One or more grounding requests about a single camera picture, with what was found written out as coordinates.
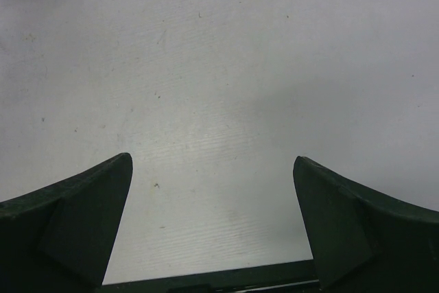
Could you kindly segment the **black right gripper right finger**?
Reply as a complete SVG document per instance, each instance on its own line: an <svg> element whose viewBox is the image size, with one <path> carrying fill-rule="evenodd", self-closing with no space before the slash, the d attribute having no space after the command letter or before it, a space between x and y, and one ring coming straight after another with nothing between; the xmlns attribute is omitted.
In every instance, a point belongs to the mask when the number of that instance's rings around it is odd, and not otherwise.
<svg viewBox="0 0 439 293"><path fill-rule="evenodd" d="M438 212L299 156L293 179L323 292L437 292Z"/></svg>

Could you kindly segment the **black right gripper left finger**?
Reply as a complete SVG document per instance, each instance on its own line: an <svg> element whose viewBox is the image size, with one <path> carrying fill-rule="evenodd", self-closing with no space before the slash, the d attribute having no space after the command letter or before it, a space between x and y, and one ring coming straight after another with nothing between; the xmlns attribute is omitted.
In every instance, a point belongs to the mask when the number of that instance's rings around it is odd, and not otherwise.
<svg viewBox="0 0 439 293"><path fill-rule="evenodd" d="M132 157L121 153L1 202L1 291L96 292L131 180Z"/></svg>

